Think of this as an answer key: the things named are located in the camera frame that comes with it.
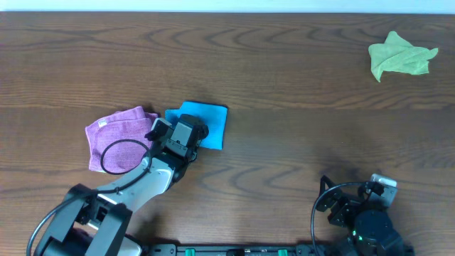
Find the blue microfiber cloth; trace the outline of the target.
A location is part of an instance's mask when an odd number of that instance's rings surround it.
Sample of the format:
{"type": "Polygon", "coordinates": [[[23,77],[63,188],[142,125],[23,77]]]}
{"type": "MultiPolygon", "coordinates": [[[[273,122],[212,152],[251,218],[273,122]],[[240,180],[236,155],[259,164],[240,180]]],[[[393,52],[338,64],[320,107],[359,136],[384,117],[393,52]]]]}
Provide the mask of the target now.
{"type": "Polygon", "coordinates": [[[228,116],[228,108],[222,105],[212,105],[200,102],[183,102],[178,109],[165,111],[164,117],[175,124],[182,114],[189,114],[201,119],[208,126],[208,136],[200,146],[206,149],[223,149],[223,138],[228,116]]]}

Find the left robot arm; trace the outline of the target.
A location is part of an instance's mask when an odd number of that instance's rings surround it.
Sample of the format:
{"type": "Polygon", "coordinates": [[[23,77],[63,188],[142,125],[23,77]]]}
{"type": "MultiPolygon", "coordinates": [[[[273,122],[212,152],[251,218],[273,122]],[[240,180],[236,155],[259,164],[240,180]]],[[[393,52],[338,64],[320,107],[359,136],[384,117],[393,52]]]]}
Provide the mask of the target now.
{"type": "Polygon", "coordinates": [[[27,255],[140,255],[126,236],[134,212],[179,182],[209,134],[203,120],[182,114],[175,124],[154,121],[140,163],[116,181],[96,189],[73,186],[29,238],[27,255]]]}

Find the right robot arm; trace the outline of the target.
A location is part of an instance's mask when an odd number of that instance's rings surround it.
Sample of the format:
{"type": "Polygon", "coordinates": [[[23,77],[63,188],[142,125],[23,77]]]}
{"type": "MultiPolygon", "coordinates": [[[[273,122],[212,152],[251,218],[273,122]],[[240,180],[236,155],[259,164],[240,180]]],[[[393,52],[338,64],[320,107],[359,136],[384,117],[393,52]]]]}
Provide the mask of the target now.
{"type": "Polygon", "coordinates": [[[369,181],[336,184],[320,179],[319,195],[311,211],[311,240],[316,255],[413,255],[394,229],[387,209],[397,193],[397,182],[380,174],[369,181]],[[316,247],[314,218],[317,211],[330,211],[328,222],[348,233],[338,242],[316,247]]]}

